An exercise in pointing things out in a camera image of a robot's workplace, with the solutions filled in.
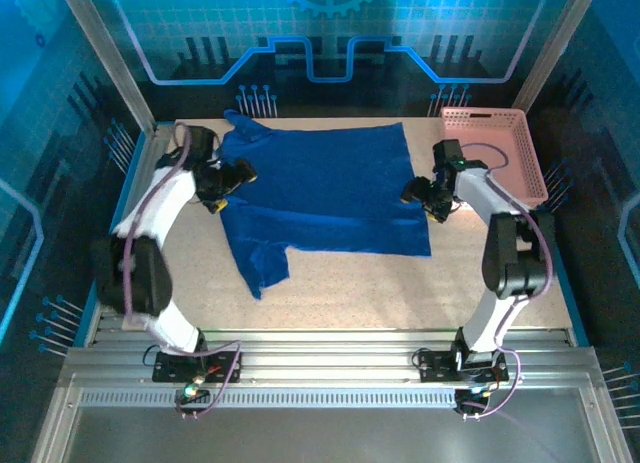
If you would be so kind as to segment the blue t-shirt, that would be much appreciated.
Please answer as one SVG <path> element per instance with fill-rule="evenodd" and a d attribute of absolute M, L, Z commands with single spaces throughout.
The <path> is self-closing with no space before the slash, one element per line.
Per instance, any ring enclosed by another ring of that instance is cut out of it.
<path fill-rule="evenodd" d="M 303 131 L 270 128 L 235 110 L 224 117 L 233 128 L 222 160 L 245 159 L 257 173 L 221 213 L 254 298 L 288 278 L 290 247 L 430 256 L 421 206 L 401 200 L 414 177 L 402 124 Z"/>

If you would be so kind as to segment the pink perforated plastic basket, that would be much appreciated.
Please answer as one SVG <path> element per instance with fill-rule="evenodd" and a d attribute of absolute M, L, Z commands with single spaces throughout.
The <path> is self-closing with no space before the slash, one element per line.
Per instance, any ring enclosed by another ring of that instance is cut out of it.
<path fill-rule="evenodd" d="M 456 139 L 468 160 L 480 160 L 521 202 L 536 207 L 548 198 L 525 114 L 518 109 L 446 107 L 444 139 Z"/>

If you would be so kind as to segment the small lit circuit board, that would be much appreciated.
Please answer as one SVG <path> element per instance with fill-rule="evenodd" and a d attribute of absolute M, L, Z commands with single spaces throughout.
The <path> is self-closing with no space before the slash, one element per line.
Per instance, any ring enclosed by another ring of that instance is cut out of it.
<path fill-rule="evenodd" d="M 205 402 L 210 396 L 210 392 L 201 389 L 198 383 L 189 383 L 175 397 L 175 409 L 183 419 L 187 417 L 197 418 L 203 413 L 205 408 L 196 407 L 196 404 Z"/>
<path fill-rule="evenodd" d="M 494 385 L 456 389 L 454 391 L 454 411 L 461 416 L 471 415 L 472 417 L 486 413 L 489 410 L 489 400 L 494 390 Z"/>

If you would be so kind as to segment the slotted metal strip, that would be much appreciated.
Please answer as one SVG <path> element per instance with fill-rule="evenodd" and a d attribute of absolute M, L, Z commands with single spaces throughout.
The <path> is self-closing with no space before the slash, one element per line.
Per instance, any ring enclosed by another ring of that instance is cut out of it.
<path fill-rule="evenodd" d="M 85 390 L 87 408 L 172 408 L 179 395 L 171 389 Z M 455 392 L 437 388 L 230 388 L 219 408 L 435 408 L 454 409 Z"/>

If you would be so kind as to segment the grey metal sheet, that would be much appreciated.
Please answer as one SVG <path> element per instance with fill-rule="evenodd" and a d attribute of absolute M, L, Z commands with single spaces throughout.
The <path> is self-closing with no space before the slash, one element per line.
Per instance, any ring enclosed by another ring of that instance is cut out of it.
<path fill-rule="evenodd" d="M 163 409 L 90 408 L 65 463 L 600 463 L 563 406 L 521 427 L 451 411 L 218 409 L 184 421 Z"/>

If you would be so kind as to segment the grey side rail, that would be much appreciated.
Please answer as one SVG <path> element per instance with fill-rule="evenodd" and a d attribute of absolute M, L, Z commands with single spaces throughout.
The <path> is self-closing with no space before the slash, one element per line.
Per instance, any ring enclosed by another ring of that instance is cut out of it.
<path fill-rule="evenodd" d="M 173 125 L 174 121 L 160 122 L 157 124 L 153 136 L 140 135 L 121 188 L 109 231 L 114 229 L 129 214 L 145 193 L 152 180 L 155 162 L 169 145 Z M 91 345 L 95 332 L 99 327 L 101 314 L 101 305 L 97 296 L 97 282 L 93 281 L 82 319 L 82 322 L 86 325 L 85 336 L 82 340 L 84 346 Z"/>

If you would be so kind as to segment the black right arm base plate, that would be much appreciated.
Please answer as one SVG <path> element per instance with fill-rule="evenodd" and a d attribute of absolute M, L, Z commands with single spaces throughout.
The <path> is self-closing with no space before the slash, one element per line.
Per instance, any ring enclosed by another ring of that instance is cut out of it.
<path fill-rule="evenodd" d="M 492 366 L 458 370 L 455 357 L 450 352 L 419 348 L 412 354 L 411 364 L 418 371 L 422 383 L 505 383 L 509 381 L 509 372 L 503 354 L 497 357 Z"/>

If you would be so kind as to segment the aluminium frame post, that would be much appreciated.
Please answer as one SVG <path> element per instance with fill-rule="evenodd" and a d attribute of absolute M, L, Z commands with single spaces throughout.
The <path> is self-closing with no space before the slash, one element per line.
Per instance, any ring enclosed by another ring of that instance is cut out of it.
<path fill-rule="evenodd" d="M 559 19 L 522 84 L 512 108 L 522 110 L 525 113 L 532 108 L 587 10 L 590 8 L 592 1 L 567 0 Z"/>
<path fill-rule="evenodd" d="M 92 0 L 65 0 L 134 120 L 151 138 L 156 121 Z"/>

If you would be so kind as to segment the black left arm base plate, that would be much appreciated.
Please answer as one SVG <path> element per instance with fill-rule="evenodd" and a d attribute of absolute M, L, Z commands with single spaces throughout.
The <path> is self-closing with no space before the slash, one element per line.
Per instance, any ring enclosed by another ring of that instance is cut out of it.
<path fill-rule="evenodd" d="M 152 381 L 159 383 L 188 383 L 196 376 L 205 376 L 206 383 L 222 383 L 234 361 L 235 351 L 223 351 L 201 358 L 157 353 L 153 364 Z"/>

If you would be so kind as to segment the aluminium mounting rail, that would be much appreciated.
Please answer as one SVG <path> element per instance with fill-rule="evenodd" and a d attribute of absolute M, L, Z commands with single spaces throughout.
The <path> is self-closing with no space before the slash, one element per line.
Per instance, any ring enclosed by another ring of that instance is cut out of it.
<path fill-rule="evenodd" d="M 452 331 L 220 330 L 206 334 L 216 348 L 238 340 L 242 346 L 243 387 L 400 387 L 419 382 L 410 357 L 419 348 L 446 350 Z M 59 382 L 81 388 L 144 388 L 150 367 L 142 362 L 151 345 L 141 331 L 100 329 L 88 347 L 72 348 Z M 523 386 L 582 387 L 600 380 L 595 351 L 577 347 L 564 329 L 516 329 L 505 343 L 522 362 Z"/>

